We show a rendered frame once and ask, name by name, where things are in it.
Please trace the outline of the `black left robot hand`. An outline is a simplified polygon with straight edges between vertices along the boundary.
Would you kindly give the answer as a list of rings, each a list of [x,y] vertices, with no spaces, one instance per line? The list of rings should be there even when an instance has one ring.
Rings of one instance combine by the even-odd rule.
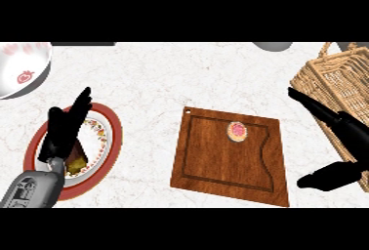
[[[70,157],[80,128],[93,107],[92,99],[92,88],[87,87],[68,111],[64,111],[58,106],[49,109],[48,133],[37,157],[42,162],[48,162],[53,157],[62,159]]]

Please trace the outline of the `tan wicker basket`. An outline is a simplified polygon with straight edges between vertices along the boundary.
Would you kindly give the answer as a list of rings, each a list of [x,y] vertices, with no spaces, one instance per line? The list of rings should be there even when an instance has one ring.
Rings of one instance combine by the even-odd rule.
[[[346,51],[334,55],[324,48],[319,57],[297,72],[290,88],[334,112],[347,112],[369,127],[369,48],[349,43]],[[315,119],[338,151],[341,162],[355,162],[356,159],[326,123],[316,117]],[[356,183],[369,191],[369,171],[362,173]]]

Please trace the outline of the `grey round object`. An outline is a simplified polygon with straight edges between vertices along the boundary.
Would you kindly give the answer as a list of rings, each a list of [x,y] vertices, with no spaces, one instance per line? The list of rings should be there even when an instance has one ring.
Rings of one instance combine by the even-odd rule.
[[[256,42],[256,46],[269,52],[282,52],[291,47],[291,42]]]

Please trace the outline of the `white strawberry print bowl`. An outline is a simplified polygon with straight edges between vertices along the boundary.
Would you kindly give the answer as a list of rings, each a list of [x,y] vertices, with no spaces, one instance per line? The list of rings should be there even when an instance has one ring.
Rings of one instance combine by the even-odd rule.
[[[0,100],[24,96],[40,86],[50,60],[49,42],[0,42]]]

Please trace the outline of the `brown wooden cutting board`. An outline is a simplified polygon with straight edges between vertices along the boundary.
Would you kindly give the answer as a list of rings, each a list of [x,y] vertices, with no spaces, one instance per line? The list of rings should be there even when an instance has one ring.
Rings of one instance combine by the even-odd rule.
[[[228,137],[231,122],[247,127],[241,143]],[[287,207],[279,121],[186,107],[170,185]]]

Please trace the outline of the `red rimmed floral plate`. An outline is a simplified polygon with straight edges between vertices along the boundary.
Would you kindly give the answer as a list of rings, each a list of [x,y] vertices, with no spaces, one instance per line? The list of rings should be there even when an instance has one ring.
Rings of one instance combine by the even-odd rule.
[[[99,184],[118,158],[123,146],[123,126],[118,115],[107,105],[92,104],[79,140],[89,163],[77,174],[65,173],[61,200],[76,198]]]

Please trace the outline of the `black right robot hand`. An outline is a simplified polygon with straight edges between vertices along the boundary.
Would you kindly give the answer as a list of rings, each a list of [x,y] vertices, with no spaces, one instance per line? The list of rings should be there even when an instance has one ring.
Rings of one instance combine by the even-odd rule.
[[[356,159],[355,162],[334,162],[297,181],[300,188],[331,191],[357,182],[362,173],[369,171],[369,127],[347,112],[334,112],[293,88],[288,88],[288,95],[303,104],[313,116],[326,123]]]

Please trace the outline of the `brown cake slice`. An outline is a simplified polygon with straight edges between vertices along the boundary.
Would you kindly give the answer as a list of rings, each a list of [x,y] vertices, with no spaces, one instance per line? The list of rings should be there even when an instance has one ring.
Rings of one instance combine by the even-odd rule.
[[[71,154],[65,160],[67,172],[73,175],[81,172],[81,169],[87,166],[89,158],[80,142],[76,142]]]

